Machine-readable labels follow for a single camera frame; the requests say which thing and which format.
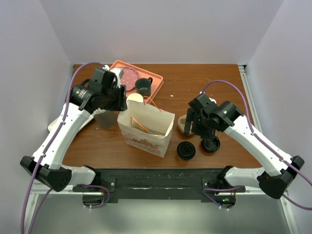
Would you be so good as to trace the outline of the cream paper gift bag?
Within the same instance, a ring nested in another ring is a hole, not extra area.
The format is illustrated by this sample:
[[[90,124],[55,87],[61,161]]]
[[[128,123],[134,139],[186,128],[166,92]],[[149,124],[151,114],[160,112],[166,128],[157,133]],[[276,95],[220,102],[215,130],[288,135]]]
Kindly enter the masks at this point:
[[[127,110],[120,112],[117,123],[128,145],[164,158],[168,149],[175,114],[154,104],[127,99]]]

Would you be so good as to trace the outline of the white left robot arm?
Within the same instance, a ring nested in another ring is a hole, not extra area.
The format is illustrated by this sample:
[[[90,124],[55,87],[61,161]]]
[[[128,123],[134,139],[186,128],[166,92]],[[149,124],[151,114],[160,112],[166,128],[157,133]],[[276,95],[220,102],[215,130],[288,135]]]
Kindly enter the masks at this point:
[[[90,79],[73,86],[56,124],[32,156],[24,156],[21,167],[36,180],[56,192],[68,185],[84,186],[96,191],[100,174],[88,166],[70,167],[64,156],[83,124],[96,110],[125,111],[126,86],[121,84],[123,69],[96,68]]]

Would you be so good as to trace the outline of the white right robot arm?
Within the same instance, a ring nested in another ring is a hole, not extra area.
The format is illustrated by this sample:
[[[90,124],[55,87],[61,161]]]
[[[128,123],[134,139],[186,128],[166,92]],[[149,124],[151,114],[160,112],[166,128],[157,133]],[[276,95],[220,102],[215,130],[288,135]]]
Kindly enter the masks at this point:
[[[201,93],[189,102],[189,106],[184,134],[193,133],[212,141],[216,131],[223,132],[261,164],[260,168],[249,169],[226,166],[217,176],[218,189],[227,192],[232,187],[247,186],[260,188],[271,198],[281,198],[304,165],[304,159],[280,150],[230,101],[217,105]]]

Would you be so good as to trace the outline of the black plastic cup lid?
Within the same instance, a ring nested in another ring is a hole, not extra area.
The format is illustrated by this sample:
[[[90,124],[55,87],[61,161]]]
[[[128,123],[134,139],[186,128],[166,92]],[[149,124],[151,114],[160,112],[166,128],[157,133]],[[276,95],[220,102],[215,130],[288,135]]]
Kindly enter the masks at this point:
[[[189,161],[194,158],[196,149],[191,142],[183,141],[178,144],[176,153],[179,160]]]

